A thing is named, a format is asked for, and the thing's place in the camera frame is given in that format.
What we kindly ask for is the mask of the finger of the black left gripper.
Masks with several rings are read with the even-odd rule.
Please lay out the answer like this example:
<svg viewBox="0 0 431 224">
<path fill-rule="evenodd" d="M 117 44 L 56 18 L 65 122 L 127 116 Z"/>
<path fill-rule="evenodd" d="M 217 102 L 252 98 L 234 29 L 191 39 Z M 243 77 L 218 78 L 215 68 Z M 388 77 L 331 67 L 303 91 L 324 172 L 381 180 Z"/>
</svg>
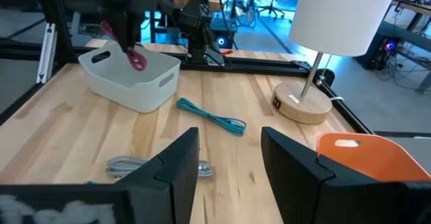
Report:
<svg viewBox="0 0 431 224">
<path fill-rule="evenodd" d="M 112 19 L 112 31 L 123 52 L 129 47 L 129 16 L 125 11 L 115 11 Z"/>
<path fill-rule="evenodd" d="M 129 46 L 134 48 L 136 43 L 141 40 L 141 24 L 144 21 L 144 12 L 135 13 L 131 12 L 129 14 L 129 23 L 130 23 L 130 43 Z"/>
</svg>

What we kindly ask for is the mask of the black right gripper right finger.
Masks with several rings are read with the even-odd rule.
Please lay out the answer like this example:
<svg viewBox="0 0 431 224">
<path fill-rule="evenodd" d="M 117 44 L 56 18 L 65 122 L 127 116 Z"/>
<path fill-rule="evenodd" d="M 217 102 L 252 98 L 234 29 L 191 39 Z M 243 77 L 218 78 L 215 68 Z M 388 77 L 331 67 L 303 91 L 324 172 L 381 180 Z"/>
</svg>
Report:
<svg viewBox="0 0 431 224">
<path fill-rule="evenodd" d="M 353 223 L 358 216 L 337 187 L 374 180 L 275 130 L 261 129 L 265 171 L 284 223 Z"/>
</svg>

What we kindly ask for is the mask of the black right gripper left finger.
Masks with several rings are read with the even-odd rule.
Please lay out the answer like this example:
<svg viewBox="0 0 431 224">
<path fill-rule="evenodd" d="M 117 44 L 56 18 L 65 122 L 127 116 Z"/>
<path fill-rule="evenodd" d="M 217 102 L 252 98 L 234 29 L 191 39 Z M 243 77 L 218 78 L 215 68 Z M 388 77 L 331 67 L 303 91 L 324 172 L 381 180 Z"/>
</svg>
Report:
<svg viewBox="0 0 431 224">
<path fill-rule="evenodd" d="M 120 179 L 116 223 L 189 223 L 198 178 L 199 129 L 192 127 Z"/>
</svg>

